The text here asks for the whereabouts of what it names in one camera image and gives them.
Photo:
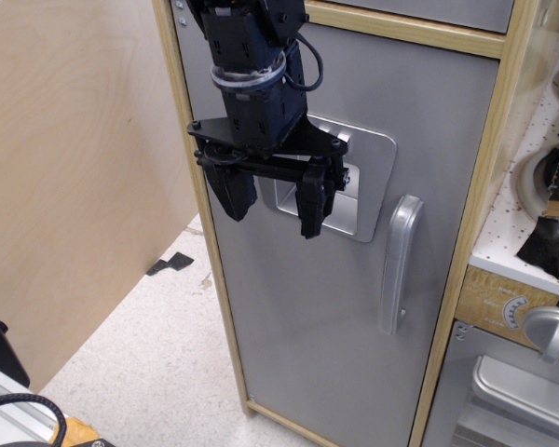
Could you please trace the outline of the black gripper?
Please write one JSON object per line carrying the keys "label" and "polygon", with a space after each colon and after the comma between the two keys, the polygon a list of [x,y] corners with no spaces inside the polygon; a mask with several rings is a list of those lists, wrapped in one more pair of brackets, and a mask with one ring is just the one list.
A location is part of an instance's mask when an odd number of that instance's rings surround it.
{"label": "black gripper", "polygon": [[196,158],[225,213],[236,222],[255,202],[253,176],[293,182],[306,239],[320,234],[336,190],[348,170],[344,142],[316,128],[307,117],[307,92],[300,47],[290,44],[264,68],[211,68],[226,115],[195,121],[188,132]]}

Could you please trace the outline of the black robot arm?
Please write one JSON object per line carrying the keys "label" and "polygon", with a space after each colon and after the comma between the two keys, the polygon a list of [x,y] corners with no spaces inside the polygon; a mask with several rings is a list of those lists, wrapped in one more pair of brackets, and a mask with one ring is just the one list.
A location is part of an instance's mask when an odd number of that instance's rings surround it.
{"label": "black robot arm", "polygon": [[307,117],[299,33],[309,16],[301,1],[191,1],[212,56],[211,80],[226,115],[196,120],[197,163],[226,214],[241,221],[257,198],[254,179],[296,186],[301,234],[313,238],[346,188],[345,142]]}

